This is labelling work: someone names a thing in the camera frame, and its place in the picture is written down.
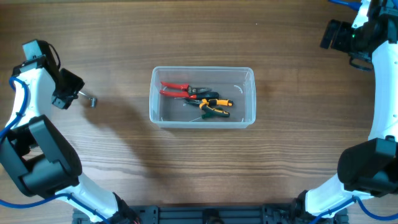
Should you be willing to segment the silver socket wrench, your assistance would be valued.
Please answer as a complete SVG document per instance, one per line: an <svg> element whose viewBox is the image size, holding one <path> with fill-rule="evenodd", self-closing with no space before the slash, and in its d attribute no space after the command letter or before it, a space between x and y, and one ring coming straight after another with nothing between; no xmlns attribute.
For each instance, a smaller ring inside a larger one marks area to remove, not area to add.
<svg viewBox="0 0 398 224"><path fill-rule="evenodd" d="M88 93L86 91L82 91L82 90L79 91L79 94L81 96L87 98L90 101L90 107L91 108L95 108L96 107L97 98L94 95L92 95L92 94L90 94L90 93Z"/></svg>

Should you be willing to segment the red handled pruning shears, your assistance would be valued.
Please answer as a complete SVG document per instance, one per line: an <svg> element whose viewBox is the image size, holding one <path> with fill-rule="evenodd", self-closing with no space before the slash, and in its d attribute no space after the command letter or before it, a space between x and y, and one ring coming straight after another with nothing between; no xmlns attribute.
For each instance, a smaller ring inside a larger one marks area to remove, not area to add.
<svg viewBox="0 0 398 224"><path fill-rule="evenodd" d="M188 83L176 84L176 83L161 82L161 84L166 87L166 90L160 90L159 93L161 95L173 98L175 98L175 96L179 93L194 95L197 93L210 92L209 88L195 88L189 85Z"/></svg>

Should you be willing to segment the orange black pliers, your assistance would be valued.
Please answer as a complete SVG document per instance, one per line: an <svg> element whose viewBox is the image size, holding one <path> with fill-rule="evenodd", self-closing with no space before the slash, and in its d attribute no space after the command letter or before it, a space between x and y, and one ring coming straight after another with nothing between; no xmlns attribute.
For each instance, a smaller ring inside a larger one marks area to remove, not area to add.
<svg viewBox="0 0 398 224"><path fill-rule="evenodd" d="M222 106L233 106L232 100L220 100L220 99L210 99L210 100L185 100L189 105L196 106L203 111L203 114L210 113L215 115L215 117L229 118L230 113L225 111Z"/></svg>

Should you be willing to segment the green handled screwdriver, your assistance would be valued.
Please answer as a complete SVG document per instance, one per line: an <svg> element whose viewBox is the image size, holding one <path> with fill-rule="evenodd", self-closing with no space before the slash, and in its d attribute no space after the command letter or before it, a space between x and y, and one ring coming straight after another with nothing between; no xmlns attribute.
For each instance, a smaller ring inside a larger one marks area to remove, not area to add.
<svg viewBox="0 0 398 224"><path fill-rule="evenodd" d="M215 115L213 115L213 114L205 113L205 114L202 114L200 117L191 120L191 122L204 121L206 119L210 119L210 118L214 118L214 117L215 117Z"/></svg>

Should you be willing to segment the black red screwdriver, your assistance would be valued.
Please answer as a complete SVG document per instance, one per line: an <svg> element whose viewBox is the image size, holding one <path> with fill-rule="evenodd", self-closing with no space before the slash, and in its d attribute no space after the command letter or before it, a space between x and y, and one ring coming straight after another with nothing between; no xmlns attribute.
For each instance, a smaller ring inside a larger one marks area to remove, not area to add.
<svg viewBox="0 0 398 224"><path fill-rule="evenodd" d="M210 99L218 99L219 93L213 92L213 91L206 92L206 93L197 93L194 95L179 93L175 97L189 99L189 100L203 100L203 99L210 100Z"/></svg>

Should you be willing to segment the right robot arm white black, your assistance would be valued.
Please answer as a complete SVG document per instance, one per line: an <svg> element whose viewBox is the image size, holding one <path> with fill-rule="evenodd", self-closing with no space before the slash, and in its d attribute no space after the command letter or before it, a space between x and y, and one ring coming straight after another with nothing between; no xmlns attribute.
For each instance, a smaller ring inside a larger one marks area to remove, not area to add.
<svg viewBox="0 0 398 224"><path fill-rule="evenodd" d="M356 11L352 23L331 20L320 46L349 56L349 64L374 74L373 120L365 142L341 154L336 174L303 191L290 208L291 220L320 223L358 204L379 221L397 215L371 213L364 201L397 194L397 1L338 1Z"/></svg>

